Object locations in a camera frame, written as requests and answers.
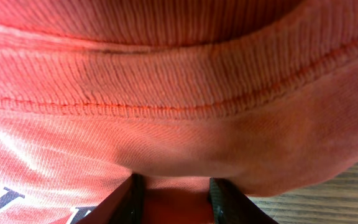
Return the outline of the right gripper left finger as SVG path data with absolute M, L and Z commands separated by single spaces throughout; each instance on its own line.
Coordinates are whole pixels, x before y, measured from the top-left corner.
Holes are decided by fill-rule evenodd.
M 78 224 L 141 224 L 145 182 L 132 174 Z

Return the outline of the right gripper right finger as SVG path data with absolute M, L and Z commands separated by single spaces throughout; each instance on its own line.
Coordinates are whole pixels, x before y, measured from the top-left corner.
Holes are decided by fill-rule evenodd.
M 210 178 L 208 197 L 215 224 L 278 224 L 226 179 Z

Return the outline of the red t-shirt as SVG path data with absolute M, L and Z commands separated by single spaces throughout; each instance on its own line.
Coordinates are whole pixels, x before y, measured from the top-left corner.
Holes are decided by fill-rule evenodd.
M 358 162 L 358 0 L 0 0 L 0 223 L 78 223 L 132 174 L 142 223 Z

